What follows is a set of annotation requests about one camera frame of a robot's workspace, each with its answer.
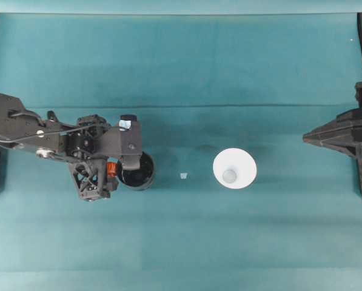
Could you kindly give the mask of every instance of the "teal fabric surface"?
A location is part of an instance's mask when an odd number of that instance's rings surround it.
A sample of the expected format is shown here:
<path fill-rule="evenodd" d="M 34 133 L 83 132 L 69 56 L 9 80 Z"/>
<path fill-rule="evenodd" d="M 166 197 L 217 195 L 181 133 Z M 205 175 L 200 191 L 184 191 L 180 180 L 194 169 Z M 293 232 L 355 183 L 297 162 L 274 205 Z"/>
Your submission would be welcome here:
<path fill-rule="evenodd" d="M 356 15 L 0 15 L 0 92 L 29 107 L 355 104 Z"/>
<path fill-rule="evenodd" d="M 272 42 L 255 32 L 267 23 Z M 0 290 L 362 290 L 355 164 L 301 140 L 355 105 L 355 25 L 355 15 L 2 15 L 0 92 L 42 116 L 54 109 L 64 122 L 97 113 L 114 124 L 137 114 L 157 173 L 151 189 L 121 185 L 111 199 L 87 203 L 65 164 L 4 153 Z M 183 26 L 188 33 L 172 36 Z M 212 41 L 214 27 L 229 43 Z M 289 35 L 296 41 L 278 42 Z M 233 56 L 235 44 L 242 54 Z M 161 60 L 165 72 L 183 74 L 168 76 L 154 66 Z M 233 67 L 220 75 L 227 66 L 215 61 Z M 203 69 L 190 71 L 195 62 Z M 220 77 L 207 81 L 206 72 Z M 246 189 L 225 189 L 213 176 L 215 155 L 228 147 L 256 160 Z"/>
<path fill-rule="evenodd" d="M 5 13 L 292 14 L 362 12 L 362 0 L 0 0 Z"/>

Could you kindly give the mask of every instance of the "orange part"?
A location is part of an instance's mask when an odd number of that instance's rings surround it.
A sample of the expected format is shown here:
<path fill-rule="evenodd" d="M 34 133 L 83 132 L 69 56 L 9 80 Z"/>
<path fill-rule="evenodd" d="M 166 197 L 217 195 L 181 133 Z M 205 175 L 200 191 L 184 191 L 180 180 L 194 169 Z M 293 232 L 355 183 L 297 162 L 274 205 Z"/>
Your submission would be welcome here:
<path fill-rule="evenodd" d="M 111 177 L 116 177 L 118 165 L 115 162 L 107 162 L 107 174 Z"/>

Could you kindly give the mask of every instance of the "black wire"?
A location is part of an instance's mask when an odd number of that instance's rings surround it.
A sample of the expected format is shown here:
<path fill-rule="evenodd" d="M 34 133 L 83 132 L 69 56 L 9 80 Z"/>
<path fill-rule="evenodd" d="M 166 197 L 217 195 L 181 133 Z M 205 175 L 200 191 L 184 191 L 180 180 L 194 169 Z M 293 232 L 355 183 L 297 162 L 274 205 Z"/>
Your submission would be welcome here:
<path fill-rule="evenodd" d="M 28 136 L 23 136 L 21 138 L 15 138 L 15 139 L 0 139 L 0 142 L 3 144 L 10 144 L 11 142 L 20 142 L 20 141 L 24 141 L 26 139 L 30 139 L 30 138 L 35 138 L 35 137 L 39 137 L 39 136 L 45 136 L 45 135 L 59 135 L 62 133 L 70 133 L 70 132 L 77 132 L 79 130 L 83 130 L 83 129 L 88 129 L 89 127 L 93 127 L 93 126 L 101 126 L 98 124 L 92 124 L 92 125 L 86 125 L 86 126 L 80 126 L 80 127 L 76 127 L 75 129 L 68 129 L 68 130 L 61 130 L 58 132 L 44 132 L 44 133 L 37 133 L 36 135 L 28 135 Z M 126 127 L 123 126 L 113 126 L 116 127 L 117 129 L 124 129 L 124 130 L 129 130 Z"/>

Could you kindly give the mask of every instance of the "teal backdrop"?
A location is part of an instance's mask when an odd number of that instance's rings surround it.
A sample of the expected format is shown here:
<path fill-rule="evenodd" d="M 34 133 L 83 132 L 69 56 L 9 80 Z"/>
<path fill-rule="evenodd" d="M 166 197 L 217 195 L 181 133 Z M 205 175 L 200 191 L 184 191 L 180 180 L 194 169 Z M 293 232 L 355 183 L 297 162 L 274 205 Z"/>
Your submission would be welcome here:
<path fill-rule="evenodd" d="M 157 173 L 88 203 L 67 165 L 4 152 L 0 290 L 362 290 L 355 163 L 301 140 L 361 80 L 354 13 L 1 14 L 0 92 L 64 122 L 137 114 Z M 213 176 L 228 147 L 256 160 L 246 189 Z"/>

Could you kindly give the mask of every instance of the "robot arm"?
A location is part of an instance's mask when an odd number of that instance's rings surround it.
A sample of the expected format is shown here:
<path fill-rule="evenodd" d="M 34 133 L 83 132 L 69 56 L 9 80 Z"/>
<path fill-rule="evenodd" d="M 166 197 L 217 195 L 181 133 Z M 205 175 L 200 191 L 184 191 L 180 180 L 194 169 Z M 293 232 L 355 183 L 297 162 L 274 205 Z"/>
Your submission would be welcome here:
<path fill-rule="evenodd" d="M 121 116 L 115 126 L 98 115 L 80 117 L 76 125 L 69 125 L 53 111 L 43 120 L 19 98 L 0 94 L 0 146 L 67 162 L 79 197 L 87 201 L 109 198 L 117 188 L 116 177 L 139 189 L 152 182 L 153 162 L 142 152 L 135 115 Z M 108 162 L 109 158 L 118 163 Z"/>

